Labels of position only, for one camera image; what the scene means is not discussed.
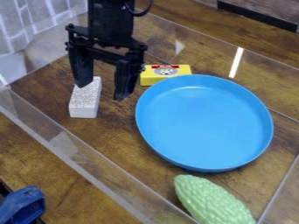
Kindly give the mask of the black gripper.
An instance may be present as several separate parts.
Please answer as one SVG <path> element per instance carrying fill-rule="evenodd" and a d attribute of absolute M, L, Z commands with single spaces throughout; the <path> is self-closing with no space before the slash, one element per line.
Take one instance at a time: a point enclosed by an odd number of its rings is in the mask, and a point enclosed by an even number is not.
<path fill-rule="evenodd" d="M 146 70 L 147 45 L 134 38 L 135 18 L 148 9 L 136 11 L 136 0 L 88 0 L 88 26 L 68 24 L 66 48 L 75 84 L 84 88 L 94 81 L 94 59 L 116 64 L 115 94 L 118 101 L 134 92 L 140 73 Z"/>

